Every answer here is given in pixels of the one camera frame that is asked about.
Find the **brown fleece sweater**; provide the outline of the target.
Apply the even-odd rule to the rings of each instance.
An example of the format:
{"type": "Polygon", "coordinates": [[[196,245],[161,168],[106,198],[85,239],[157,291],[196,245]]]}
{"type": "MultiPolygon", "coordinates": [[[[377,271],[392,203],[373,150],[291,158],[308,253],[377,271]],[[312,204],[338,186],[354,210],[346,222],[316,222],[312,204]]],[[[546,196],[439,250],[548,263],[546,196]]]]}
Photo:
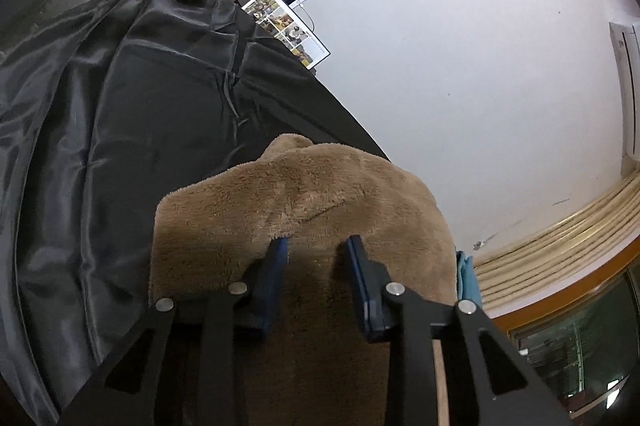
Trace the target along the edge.
{"type": "Polygon", "coordinates": [[[166,195],[154,222],[150,294],[189,297],[238,280],[288,239],[280,311],[244,362],[253,425],[379,425],[388,350],[358,330],[342,246],[362,239],[390,277],[456,299],[454,240],[431,191],[381,157],[282,134],[257,160],[166,195]]]}

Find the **blue fleece garment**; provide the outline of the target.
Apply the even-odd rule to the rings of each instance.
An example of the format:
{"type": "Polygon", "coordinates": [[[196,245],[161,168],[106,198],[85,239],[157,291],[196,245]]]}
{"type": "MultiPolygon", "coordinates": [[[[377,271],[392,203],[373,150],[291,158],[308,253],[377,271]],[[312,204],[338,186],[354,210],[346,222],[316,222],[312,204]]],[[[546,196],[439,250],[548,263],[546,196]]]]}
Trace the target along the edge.
{"type": "Polygon", "coordinates": [[[480,284],[473,266],[473,257],[456,251],[456,276],[457,276],[457,300],[470,300],[478,308],[483,307],[483,298],[480,294],[480,284]]]}

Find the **cream curtain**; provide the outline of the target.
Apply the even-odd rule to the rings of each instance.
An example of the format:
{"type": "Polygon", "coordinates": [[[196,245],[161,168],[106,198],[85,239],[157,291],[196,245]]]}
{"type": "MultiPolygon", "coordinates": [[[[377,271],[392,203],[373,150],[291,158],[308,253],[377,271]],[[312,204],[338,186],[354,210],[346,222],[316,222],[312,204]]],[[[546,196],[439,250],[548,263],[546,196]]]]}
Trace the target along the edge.
{"type": "Polygon", "coordinates": [[[573,215],[480,257],[475,274],[484,308],[495,311],[566,280],[638,233],[634,172],[573,215]]]}

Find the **black satin sheet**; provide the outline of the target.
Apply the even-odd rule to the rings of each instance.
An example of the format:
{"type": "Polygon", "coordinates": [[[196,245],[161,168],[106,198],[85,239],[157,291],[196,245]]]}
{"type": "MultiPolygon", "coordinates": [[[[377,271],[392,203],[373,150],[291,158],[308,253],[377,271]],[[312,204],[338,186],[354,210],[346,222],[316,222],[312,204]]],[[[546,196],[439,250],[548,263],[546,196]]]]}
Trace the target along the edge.
{"type": "Polygon", "coordinates": [[[380,152],[231,0],[1,1],[1,378],[30,420],[139,319],[158,202],[280,134],[380,152]]]}

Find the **white air conditioner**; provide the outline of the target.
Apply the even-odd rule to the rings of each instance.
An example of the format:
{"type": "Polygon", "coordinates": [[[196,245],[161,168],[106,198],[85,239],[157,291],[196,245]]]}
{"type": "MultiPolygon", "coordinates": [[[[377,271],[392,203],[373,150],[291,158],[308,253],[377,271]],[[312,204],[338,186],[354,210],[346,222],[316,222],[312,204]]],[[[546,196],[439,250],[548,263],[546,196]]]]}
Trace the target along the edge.
{"type": "Polygon", "coordinates": [[[620,81],[623,111],[623,158],[620,173],[639,167],[639,18],[624,16],[610,22],[610,34],[620,81]]]}

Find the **window with wooden frame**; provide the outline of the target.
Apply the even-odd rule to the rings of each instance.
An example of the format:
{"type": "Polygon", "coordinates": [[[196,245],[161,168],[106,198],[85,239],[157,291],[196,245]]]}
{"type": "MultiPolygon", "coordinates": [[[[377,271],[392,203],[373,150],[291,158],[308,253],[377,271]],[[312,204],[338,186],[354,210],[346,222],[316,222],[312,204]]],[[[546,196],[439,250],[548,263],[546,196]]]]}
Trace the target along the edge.
{"type": "Polygon", "coordinates": [[[495,318],[575,425],[600,425],[639,367],[639,241],[588,276],[495,318]]]}

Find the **photo collage frame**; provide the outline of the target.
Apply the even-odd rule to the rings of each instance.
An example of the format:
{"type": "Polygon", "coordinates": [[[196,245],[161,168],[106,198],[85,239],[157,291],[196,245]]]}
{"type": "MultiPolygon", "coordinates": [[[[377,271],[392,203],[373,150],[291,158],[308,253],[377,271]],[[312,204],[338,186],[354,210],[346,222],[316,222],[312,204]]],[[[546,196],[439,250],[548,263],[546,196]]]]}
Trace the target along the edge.
{"type": "Polygon", "coordinates": [[[282,42],[307,70],[331,55],[314,31],[283,0],[249,0],[242,9],[282,42]]]}

